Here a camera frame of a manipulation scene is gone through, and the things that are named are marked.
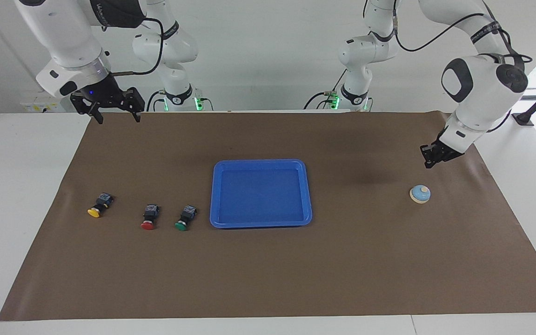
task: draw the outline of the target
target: blue plastic tray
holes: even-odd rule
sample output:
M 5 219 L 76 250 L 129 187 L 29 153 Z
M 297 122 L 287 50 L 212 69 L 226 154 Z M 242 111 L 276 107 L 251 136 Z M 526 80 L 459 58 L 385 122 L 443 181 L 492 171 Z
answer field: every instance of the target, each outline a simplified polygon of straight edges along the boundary
M 210 222 L 217 228 L 304 226 L 311 221 L 305 164 L 296 159 L 220 161 Z

